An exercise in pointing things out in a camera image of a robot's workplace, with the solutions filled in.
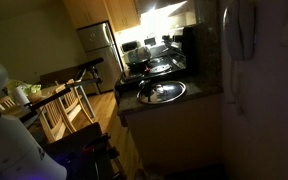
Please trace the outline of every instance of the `chair back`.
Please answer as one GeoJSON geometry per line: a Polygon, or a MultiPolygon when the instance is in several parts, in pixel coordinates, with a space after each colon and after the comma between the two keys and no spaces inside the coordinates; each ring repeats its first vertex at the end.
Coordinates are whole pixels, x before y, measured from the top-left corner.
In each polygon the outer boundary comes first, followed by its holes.
{"type": "Polygon", "coordinates": [[[6,109],[15,105],[16,103],[9,96],[4,96],[0,99],[0,112],[5,111],[6,109]]]}
{"type": "MultiPolygon", "coordinates": [[[[73,79],[70,79],[67,84],[74,83],[73,79]]],[[[55,92],[58,93],[65,89],[65,85],[59,86],[55,92]]],[[[92,124],[93,121],[90,118],[90,116],[87,114],[82,102],[80,96],[76,90],[75,87],[70,88],[71,91],[63,95],[63,98],[57,99],[57,103],[59,105],[59,108],[61,112],[64,114],[64,119],[66,120],[66,123],[68,125],[68,128],[70,128],[73,132],[76,131],[76,128],[73,126],[72,121],[75,119],[77,114],[82,111],[85,118],[92,124]]]]}
{"type": "Polygon", "coordinates": [[[40,121],[50,143],[61,139],[66,130],[64,117],[56,101],[51,101],[39,109],[40,121]]]}

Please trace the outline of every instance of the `dining table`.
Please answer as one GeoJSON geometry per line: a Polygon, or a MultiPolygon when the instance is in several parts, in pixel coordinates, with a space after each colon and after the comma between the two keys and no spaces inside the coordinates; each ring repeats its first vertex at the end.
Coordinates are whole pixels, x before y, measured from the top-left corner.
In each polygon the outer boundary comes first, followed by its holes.
{"type": "Polygon", "coordinates": [[[11,106],[10,108],[1,112],[2,115],[10,115],[19,118],[23,123],[30,120],[32,117],[36,116],[38,108],[44,106],[45,104],[54,101],[55,99],[63,96],[64,94],[70,92],[70,88],[66,88],[60,92],[55,92],[55,89],[62,86],[63,84],[50,86],[41,89],[41,98],[37,101],[30,103],[27,107],[23,107],[20,104],[11,106]]]}

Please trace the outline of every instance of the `stove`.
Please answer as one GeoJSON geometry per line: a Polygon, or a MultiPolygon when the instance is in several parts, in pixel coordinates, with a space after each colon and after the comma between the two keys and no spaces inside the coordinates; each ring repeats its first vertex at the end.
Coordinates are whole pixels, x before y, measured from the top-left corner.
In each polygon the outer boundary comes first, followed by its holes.
{"type": "Polygon", "coordinates": [[[117,95],[123,92],[139,89],[142,80],[150,79],[151,82],[167,80],[170,77],[178,77],[183,74],[186,67],[186,58],[180,53],[167,53],[167,55],[151,58],[147,68],[141,73],[124,72],[115,85],[117,95]]]}

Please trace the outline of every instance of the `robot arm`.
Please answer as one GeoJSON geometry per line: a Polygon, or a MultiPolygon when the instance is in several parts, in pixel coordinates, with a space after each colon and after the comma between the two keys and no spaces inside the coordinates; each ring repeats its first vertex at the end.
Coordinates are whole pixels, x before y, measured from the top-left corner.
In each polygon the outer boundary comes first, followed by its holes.
{"type": "MultiPolygon", "coordinates": [[[[0,64],[0,90],[7,79],[0,64]]],[[[0,179],[66,179],[66,174],[19,119],[0,114],[0,179]]]]}

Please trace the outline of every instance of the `upper cabinet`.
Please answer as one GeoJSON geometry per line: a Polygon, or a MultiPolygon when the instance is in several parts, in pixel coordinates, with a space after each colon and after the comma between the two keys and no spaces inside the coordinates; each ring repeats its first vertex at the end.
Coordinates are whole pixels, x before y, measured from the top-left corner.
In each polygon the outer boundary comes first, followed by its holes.
{"type": "Polygon", "coordinates": [[[160,9],[169,5],[185,2],[184,0],[135,0],[139,14],[146,13],[152,9],[160,9]]]}
{"type": "Polygon", "coordinates": [[[103,0],[64,0],[64,4],[76,29],[108,20],[103,0]]]}
{"type": "Polygon", "coordinates": [[[115,32],[139,25],[133,0],[104,0],[104,3],[115,32]]]}

